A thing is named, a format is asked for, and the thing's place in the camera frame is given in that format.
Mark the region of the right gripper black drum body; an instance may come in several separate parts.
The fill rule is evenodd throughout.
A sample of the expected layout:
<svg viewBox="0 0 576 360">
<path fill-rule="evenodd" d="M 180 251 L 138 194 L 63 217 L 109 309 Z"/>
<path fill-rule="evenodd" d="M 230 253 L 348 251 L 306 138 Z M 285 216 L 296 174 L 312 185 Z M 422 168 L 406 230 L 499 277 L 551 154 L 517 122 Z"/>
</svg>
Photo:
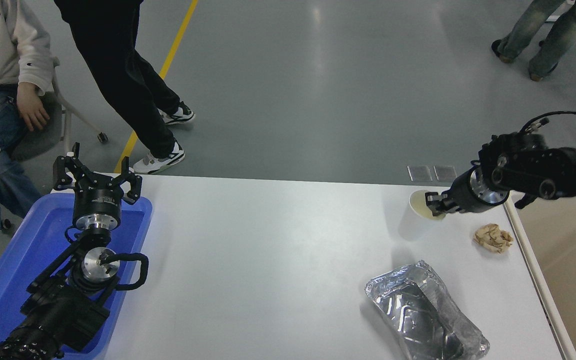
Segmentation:
<svg viewBox="0 0 576 360">
<path fill-rule="evenodd" d="M 473 191 L 471 179 L 476 170 L 468 170 L 455 178 L 450 189 L 443 192 L 443 207 L 447 214 L 480 214 L 487 210 L 487 205 Z"/>
</svg>

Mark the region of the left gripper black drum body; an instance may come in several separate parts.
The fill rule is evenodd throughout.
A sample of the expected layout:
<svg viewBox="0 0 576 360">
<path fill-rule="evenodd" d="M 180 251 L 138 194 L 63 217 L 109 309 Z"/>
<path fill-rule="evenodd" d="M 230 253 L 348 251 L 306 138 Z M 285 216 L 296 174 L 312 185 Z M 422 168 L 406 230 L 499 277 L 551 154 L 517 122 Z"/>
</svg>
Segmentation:
<svg viewBox="0 0 576 360">
<path fill-rule="evenodd" d="M 109 215 L 116 220 L 121 218 L 124 191 L 120 186 L 109 186 L 110 182 L 112 178 L 99 174 L 77 178 L 74 188 L 74 220 L 94 214 Z"/>
</svg>

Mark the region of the person's left hand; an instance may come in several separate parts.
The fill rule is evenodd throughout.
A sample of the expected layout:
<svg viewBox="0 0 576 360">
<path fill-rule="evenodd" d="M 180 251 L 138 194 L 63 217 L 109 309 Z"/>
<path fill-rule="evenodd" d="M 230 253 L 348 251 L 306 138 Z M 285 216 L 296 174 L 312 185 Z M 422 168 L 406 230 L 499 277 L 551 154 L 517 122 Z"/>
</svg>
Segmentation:
<svg viewBox="0 0 576 360">
<path fill-rule="evenodd" d="M 30 132 L 42 131 L 50 120 L 38 95 L 39 87 L 30 82 L 19 82 L 16 105 L 20 118 Z"/>
</svg>

